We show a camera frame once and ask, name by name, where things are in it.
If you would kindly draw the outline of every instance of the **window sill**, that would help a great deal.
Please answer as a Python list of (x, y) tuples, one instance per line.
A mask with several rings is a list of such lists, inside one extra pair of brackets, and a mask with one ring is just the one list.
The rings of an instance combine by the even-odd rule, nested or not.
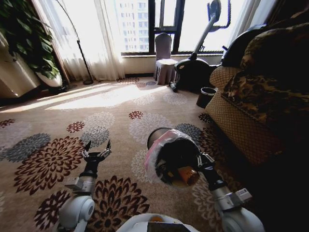
[[(191, 54), (177, 54), (177, 55), (171, 55), (171, 57), (189, 57)], [(198, 54), (197, 57), (213, 57), (213, 56), (222, 56), (222, 54)], [(121, 56), (122, 58), (151, 58), (155, 55), (131, 55), (131, 56)]]

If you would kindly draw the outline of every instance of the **building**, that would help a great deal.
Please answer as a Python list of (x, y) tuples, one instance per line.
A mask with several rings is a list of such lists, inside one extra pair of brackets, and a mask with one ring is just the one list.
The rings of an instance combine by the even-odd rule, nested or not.
[(148, 0), (114, 0), (123, 52), (148, 52)]

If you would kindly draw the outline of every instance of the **window frame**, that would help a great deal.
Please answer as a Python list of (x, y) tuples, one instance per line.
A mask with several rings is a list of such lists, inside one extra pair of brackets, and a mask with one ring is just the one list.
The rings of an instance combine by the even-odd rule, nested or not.
[[(161, 0), (161, 13), (160, 13), (160, 27), (155, 27), (155, 0), (148, 0), (148, 41), (149, 49), (148, 52), (122, 52), (122, 56), (144, 56), (144, 55), (155, 55), (155, 35), (160, 33), (174, 34), (174, 44), (171, 48), (172, 55), (185, 55), (191, 54), (193, 51), (178, 51), (180, 36), (183, 26), (183, 14), (185, 0), (177, 0), (174, 26), (163, 26), (164, 17), (164, 3), (165, 0)], [(223, 49), (220, 51), (202, 51), (199, 54), (205, 55), (222, 55)]]

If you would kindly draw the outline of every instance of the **black trash bin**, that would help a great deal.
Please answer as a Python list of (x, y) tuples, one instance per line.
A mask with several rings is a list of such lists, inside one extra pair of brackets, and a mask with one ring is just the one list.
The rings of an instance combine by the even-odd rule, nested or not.
[(211, 101), (212, 97), (216, 94), (216, 88), (203, 87), (201, 88), (201, 93), (199, 94), (197, 105), (199, 107), (205, 108), (207, 104)]

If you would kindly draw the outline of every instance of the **white sheer curtain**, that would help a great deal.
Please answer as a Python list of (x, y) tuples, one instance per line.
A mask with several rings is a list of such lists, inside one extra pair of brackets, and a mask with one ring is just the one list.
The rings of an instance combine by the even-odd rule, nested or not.
[(241, 13), (238, 15), (235, 29), (229, 39), (229, 45), (248, 28), (263, 24), (276, 1), (277, 0), (246, 0), (243, 4)]
[[(33, 0), (43, 20), (52, 28), (65, 69), (73, 80), (86, 80), (88, 73), (78, 48), (73, 26), (56, 0)], [(114, 7), (109, 0), (59, 0), (70, 16), (85, 59), (97, 80), (124, 78), (120, 34)]]

